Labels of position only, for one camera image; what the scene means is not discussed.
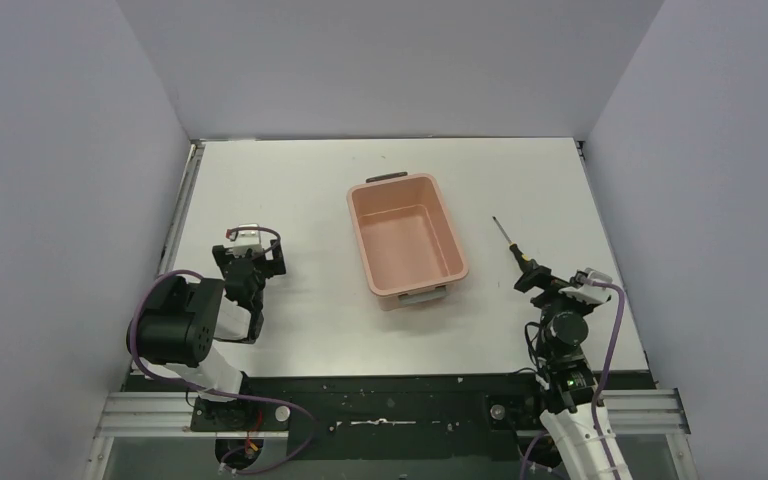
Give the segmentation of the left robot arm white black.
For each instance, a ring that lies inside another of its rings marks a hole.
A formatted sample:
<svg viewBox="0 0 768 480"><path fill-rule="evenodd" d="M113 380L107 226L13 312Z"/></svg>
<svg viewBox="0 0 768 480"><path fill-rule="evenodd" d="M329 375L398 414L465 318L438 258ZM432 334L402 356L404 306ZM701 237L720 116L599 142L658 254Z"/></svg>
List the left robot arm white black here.
<svg viewBox="0 0 768 480"><path fill-rule="evenodd" d="M253 344L264 324L269 279L287 272L280 237L268 244L257 226L233 229L211 255L220 275L191 270L160 276L150 288L126 333L127 350L147 377L151 366L173 371L170 382L216 402L216 415L231 429L252 423L256 414L247 375L218 351L219 342Z"/></svg>

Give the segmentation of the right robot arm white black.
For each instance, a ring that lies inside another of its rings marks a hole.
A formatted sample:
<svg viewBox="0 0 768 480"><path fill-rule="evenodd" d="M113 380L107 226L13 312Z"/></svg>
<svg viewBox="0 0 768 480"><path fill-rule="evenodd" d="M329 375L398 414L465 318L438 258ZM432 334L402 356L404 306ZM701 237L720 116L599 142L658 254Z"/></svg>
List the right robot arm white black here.
<svg viewBox="0 0 768 480"><path fill-rule="evenodd" d="M521 259L519 265L522 274L514 289L540 291L530 300L540 318L524 326L524 336L540 392L543 428L571 479L629 479L602 396L624 316L625 291L590 268L564 280L535 260ZM603 367L595 375L583 352L589 335L586 317L612 300L617 313Z"/></svg>

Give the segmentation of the black yellow screwdriver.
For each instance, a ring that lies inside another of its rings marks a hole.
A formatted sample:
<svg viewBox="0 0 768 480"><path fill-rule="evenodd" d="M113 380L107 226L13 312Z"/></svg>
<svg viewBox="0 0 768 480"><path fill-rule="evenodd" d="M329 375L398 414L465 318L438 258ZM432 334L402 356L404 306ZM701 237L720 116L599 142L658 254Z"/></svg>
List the black yellow screwdriver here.
<svg viewBox="0 0 768 480"><path fill-rule="evenodd" d="M532 260L527 257L523 251L519 248L518 244L514 242L511 237L508 235L507 231L504 229L500 221L496 216L492 216L492 220L499 229L500 233L502 234L505 241L508 243L508 250L511 252L513 257L515 258L515 261L520 269L520 271L523 274L528 273L531 269L533 269Z"/></svg>

